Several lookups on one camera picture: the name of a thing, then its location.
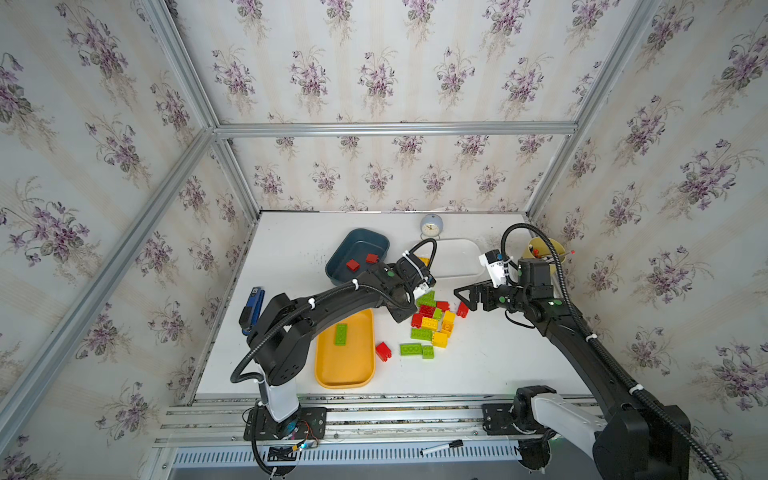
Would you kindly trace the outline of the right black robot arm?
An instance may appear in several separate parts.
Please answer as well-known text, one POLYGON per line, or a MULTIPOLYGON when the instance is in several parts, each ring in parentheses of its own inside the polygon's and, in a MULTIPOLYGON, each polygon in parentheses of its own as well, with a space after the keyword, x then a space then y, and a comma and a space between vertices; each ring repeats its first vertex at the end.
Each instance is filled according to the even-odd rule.
POLYGON ((550 459, 546 441, 559 435, 595 463, 604 479, 686 479, 696 456, 716 479, 727 474, 696 440, 676 405, 662 404, 610 354, 571 301, 560 256, 513 260, 504 247, 484 255, 489 279, 455 289, 470 310, 521 313, 571 364, 601 410, 591 414, 535 385, 517 389, 512 402, 486 404, 490 435, 526 436, 521 463, 532 470, 550 459))

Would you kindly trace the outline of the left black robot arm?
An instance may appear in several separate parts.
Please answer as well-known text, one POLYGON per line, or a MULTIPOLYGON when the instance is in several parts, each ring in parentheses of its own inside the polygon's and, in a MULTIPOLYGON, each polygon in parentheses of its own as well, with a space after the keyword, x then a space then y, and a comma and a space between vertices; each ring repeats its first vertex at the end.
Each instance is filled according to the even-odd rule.
POLYGON ((425 238, 395 262, 378 262, 324 292, 296 299, 284 293, 274 296, 247 337, 248 352, 230 382, 256 382, 260 402, 273 421, 296 418, 300 403, 293 380, 305 367, 314 338, 369 309, 386 309, 396 323, 408 320, 418 310, 416 300, 436 284, 430 268, 437 250, 437 241, 425 238))

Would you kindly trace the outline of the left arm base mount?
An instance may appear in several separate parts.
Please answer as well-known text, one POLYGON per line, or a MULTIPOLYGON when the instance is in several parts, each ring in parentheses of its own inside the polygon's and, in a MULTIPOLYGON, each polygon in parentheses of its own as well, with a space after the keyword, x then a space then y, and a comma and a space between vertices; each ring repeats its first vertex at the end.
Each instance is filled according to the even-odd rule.
POLYGON ((300 407, 286 420, 274 420, 267 408, 257 405, 247 410, 243 439, 260 441, 322 440, 325 437, 328 410, 323 407, 300 407))

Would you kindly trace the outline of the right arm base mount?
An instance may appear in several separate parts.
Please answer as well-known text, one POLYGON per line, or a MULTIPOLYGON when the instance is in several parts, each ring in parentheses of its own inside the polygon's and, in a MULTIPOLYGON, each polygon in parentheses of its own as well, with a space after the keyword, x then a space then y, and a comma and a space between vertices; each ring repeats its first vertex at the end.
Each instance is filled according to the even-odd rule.
POLYGON ((489 436, 529 435, 517 424, 513 403, 486 403, 481 406, 482 428, 489 436))

